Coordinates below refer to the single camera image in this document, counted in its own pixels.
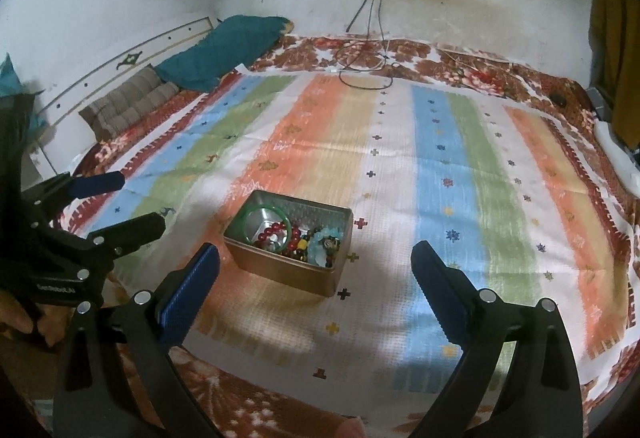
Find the person's hand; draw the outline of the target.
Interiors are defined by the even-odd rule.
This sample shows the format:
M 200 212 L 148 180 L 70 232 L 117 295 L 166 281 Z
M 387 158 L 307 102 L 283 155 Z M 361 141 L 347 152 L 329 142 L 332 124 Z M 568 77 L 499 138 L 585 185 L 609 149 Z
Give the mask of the person's hand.
M 38 305 L 40 316 L 32 320 L 24 307 L 8 292 L 1 292 L 1 323 L 29 335 L 39 334 L 48 347 L 62 342 L 65 337 L 72 310 L 68 307 Z

